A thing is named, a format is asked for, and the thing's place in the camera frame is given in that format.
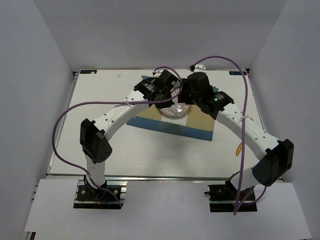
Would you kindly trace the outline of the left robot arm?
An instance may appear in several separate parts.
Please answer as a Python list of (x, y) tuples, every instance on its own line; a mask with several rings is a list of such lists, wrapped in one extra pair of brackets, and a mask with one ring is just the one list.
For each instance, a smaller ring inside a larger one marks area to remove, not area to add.
[(117, 103), (110, 111), (92, 121), (86, 118), (81, 122), (80, 145), (88, 171), (85, 181), (89, 186), (88, 193), (94, 199), (99, 200), (106, 193), (105, 161), (113, 151), (109, 140), (130, 119), (150, 106), (171, 106), (174, 103), (172, 100), (165, 103), (161, 101), (172, 97), (172, 88), (179, 81), (179, 78), (168, 70), (163, 70), (136, 84), (123, 100), (123, 104)]

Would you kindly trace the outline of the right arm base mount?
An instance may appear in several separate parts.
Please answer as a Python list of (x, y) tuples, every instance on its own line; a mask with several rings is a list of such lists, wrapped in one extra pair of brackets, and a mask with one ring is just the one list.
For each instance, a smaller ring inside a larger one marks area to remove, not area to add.
[[(237, 190), (227, 180), (224, 184), (209, 184), (204, 195), (209, 199), (211, 213), (233, 213), (236, 207)], [(253, 188), (246, 188), (240, 192), (237, 212), (257, 212), (257, 204)]]

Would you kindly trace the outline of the blue beige checked placemat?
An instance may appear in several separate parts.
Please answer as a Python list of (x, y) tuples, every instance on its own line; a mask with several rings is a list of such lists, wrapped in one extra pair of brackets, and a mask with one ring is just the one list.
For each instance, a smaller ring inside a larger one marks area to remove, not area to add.
[(173, 118), (163, 115), (155, 106), (137, 114), (127, 122), (128, 126), (178, 135), (204, 141), (212, 141), (215, 121), (203, 113), (196, 105), (183, 117)]

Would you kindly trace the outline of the gold knife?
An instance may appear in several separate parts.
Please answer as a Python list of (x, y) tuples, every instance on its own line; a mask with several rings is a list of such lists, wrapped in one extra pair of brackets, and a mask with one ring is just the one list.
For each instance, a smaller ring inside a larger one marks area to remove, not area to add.
[(242, 151), (242, 148), (243, 148), (243, 144), (240, 143), (236, 149), (236, 152), (235, 152), (235, 155), (238, 157)]

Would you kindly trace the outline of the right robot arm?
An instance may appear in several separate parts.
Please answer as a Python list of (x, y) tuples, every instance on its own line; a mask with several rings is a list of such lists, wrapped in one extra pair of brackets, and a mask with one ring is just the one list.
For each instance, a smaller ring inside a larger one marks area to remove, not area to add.
[(258, 159), (257, 164), (233, 174), (225, 182), (229, 198), (236, 200), (245, 189), (256, 185), (269, 187), (292, 167), (294, 144), (289, 139), (277, 139), (246, 118), (229, 95), (213, 90), (205, 73), (194, 72), (182, 84), (178, 102), (198, 106), (237, 137), (244, 138), (245, 145)]

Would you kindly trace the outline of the floral patterned ceramic plate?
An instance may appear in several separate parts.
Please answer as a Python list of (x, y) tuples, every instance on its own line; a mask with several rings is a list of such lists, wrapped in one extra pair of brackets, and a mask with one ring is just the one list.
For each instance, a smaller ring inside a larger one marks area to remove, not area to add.
[(173, 105), (170, 107), (160, 108), (157, 110), (159, 110), (166, 117), (180, 118), (187, 114), (191, 109), (189, 104), (178, 102), (178, 97), (175, 97), (172, 101)]

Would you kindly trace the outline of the blue corner sticker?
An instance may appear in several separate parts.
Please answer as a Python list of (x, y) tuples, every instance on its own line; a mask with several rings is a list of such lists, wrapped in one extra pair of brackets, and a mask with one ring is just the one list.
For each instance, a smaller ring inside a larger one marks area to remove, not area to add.
[(240, 76), (240, 75), (246, 76), (247, 72), (246, 71), (243, 71), (243, 72), (240, 72), (240, 71), (229, 71), (229, 74), (231, 76)]
[(92, 75), (92, 74), (96, 74), (96, 73), (97, 73), (97, 70), (96, 70), (96, 69), (82, 69), (79, 73), (80, 73), (80, 74), (89, 74), (89, 75)]

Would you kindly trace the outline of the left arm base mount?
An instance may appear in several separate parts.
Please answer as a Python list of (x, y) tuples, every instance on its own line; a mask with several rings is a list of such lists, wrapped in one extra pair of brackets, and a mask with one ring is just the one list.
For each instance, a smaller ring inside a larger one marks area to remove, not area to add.
[(80, 181), (76, 188), (73, 208), (87, 210), (120, 210), (124, 204), (127, 186), (124, 183), (116, 185), (114, 183), (108, 184), (108, 182), (106, 182), (102, 188), (110, 190), (120, 201), (121, 206), (118, 204), (115, 197), (108, 191), (97, 188), (95, 189), (94, 194), (83, 181)]

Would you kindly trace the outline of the right blue corner sticker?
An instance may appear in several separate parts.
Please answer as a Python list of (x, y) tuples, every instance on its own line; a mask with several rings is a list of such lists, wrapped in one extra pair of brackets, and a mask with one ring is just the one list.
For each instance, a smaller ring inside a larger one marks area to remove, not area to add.
[(229, 71), (229, 74), (231, 76), (240, 76), (240, 75), (246, 76), (247, 72), (246, 71), (243, 71), (243, 72), (240, 72), (240, 71)]

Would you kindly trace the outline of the clear drinking glass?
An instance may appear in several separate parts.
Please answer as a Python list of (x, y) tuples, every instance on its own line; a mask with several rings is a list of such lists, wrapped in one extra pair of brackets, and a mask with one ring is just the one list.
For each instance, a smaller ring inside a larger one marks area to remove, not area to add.
[(179, 117), (184, 114), (184, 109), (185, 109), (184, 104), (178, 103), (178, 104), (172, 105), (168, 111), (172, 116)]

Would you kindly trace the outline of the aluminium table edge rail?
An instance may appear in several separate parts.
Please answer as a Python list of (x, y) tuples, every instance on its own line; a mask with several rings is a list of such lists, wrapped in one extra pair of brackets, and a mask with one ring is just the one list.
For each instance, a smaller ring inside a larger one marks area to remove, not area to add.
[[(46, 179), (72, 179), (82, 180), (83, 174), (47, 174)], [(205, 176), (125, 176), (105, 175), (107, 181), (226, 181), (227, 177), (205, 177)]]

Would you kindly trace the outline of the left blue corner sticker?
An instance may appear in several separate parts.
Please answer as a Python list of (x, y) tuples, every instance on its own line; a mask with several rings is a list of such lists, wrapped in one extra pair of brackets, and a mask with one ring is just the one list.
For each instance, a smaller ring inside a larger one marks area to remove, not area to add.
[(96, 73), (97, 73), (97, 70), (96, 70), (96, 69), (82, 69), (79, 73), (80, 73), (80, 74), (89, 74), (89, 75), (92, 75), (92, 74), (96, 74)]

